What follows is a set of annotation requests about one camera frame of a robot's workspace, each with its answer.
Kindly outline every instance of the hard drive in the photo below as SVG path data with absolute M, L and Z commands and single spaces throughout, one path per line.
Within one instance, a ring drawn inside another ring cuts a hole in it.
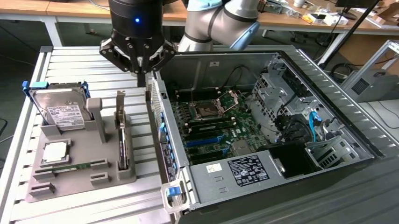
M 85 128 L 85 122 L 94 119 L 86 109 L 86 100 L 90 98 L 87 82 L 35 82 L 30 87 L 26 81 L 23 91 L 35 103 L 46 125 L 57 125 L 62 131 L 67 131 Z

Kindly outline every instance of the hard drive label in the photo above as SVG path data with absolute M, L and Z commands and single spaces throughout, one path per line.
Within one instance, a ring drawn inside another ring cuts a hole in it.
M 79 105 L 49 107 L 49 113 L 59 127 L 85 124 Z
M 231 160 L 229 165 L 241 187 L 270 179 L 258 155 Z

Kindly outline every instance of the blue pcie slot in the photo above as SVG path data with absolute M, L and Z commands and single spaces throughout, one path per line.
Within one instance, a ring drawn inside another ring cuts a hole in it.
M 218 136 L 215 138 L 210 138 L 210 139 L 190 141 L 186 143 L 186 147 L 195 147 L 195 146 L 219 143 L 222 138 L 223 138 L 223 135 Z

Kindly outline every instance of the motherboard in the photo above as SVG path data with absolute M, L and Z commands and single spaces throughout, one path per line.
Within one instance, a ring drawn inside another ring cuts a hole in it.
M 173 109 L 191 165 L 250 154 L 267 145 L 241 91 L 218 91 L 211 99 L 205 98 L 213 93 L 189 94 L 177 94 Z

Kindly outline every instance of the floor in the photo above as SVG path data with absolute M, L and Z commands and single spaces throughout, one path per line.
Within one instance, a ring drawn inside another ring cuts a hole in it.
M 51 45 L 46 26 L 42 22 L 0 20 L 0 26 L 27 45 L 37 49 L 37 51 L 39 51 L 41 46 Z M 110 37 L 113 29 L 110 24 L 91 24 L 91 29 L 97 31 L 97 35 L 89 35 L 85 32 L 83 24 L 61 23 L 59 28 L 66 46 L 97 46 L 103 39 Z M 314 57 L 320 49 L 320 45 L 316 43 L 317 33 L 309 33 L 307 43 L 291 42 L 293 37 L 294 33 L 270 31 L 267 38 L 263 38 L 262 31 L 259 31 L 251 44 L 293 44 Z M 9 121 L 9 126 L 0 136 L 2 141 L 14 134 L 17 128 L 19 113 L 26 98 L 21 86 L 25 80 L 31 79 L 34 66 L 30 63 L 37 63 L 38 52 L 19 42 L 3 29 L 0 29 L 0 43 L 0 118 Z M 27 63 L 13 61 L 5 56 L 26 61 Z M 348 61 L 341 55 L 337 55 L 328 69 L 342 62 Z M 0 167 L 3 166 L 2 158 L 7 157 L 10 145 L 11 140 L 0 143 Z

